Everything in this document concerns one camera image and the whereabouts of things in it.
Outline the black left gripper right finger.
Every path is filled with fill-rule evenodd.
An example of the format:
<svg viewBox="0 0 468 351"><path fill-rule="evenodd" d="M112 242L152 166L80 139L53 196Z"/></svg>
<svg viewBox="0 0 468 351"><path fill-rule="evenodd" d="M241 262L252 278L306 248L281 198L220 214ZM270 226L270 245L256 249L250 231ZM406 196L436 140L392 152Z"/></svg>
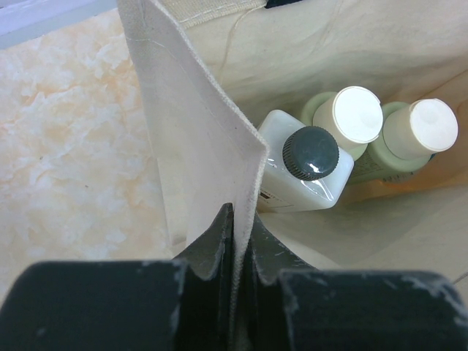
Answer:
<svg viewBox="0 0 468 351"><path fill-rule="evenodd" d="M254 350L465 350L467 308L430 271L323 271L255 219L244 258Z"/></svg>

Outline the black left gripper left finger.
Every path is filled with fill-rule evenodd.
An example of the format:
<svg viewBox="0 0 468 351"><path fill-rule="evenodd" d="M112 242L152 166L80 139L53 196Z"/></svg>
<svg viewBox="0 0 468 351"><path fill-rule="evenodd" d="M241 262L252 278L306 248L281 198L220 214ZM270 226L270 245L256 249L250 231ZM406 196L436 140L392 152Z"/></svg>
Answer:
<svg viewBox="0 0 468 351"><path fill-rule="evenodd" d="M1 306L3 350L226 350L234 213L171 260L29 266Z"/></svg>

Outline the white bottle dark cap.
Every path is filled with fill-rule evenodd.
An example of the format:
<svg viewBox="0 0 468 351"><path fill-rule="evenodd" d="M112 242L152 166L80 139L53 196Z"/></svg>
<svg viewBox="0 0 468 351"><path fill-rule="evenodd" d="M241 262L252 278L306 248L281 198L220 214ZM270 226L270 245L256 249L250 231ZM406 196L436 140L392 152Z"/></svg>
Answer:
<svg viewBox="0 0 468 351"><path fill-rule="evenodd" d="M273 110L259 133L269 146L257 203L261 211L287 213L335 206L354 160L330 132Z"/></svg>

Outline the green bottle beige cap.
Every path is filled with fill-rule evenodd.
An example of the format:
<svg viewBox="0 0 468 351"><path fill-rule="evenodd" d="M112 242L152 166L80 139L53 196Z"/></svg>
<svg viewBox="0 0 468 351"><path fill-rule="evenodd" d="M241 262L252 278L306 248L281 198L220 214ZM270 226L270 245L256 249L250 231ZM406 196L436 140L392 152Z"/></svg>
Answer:
<svg viewBox="0 0 468 351"><path fill-rule="evenodd" d="M348 86L313 96L303 106L299 120L327 130L338 146L357 160L379 136L383 111L373 92L361 86Z"/></svg>

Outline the beige canvas tote bag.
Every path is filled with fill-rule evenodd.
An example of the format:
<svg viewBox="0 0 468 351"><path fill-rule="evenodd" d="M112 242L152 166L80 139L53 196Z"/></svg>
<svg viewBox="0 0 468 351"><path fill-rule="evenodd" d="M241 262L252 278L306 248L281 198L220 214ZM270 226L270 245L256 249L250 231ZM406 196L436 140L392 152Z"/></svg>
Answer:
<svg viewBox="0 0 468 351"><path fill-rule="evenodd" d="M444 101L456 144L405 184L357 184L333 209L263 222L319 269L467 272L465 1L120 1L118 13L173 242L192 242L231 202L242 256L266 157L255 127L363 86L384 103Z"/></svg>

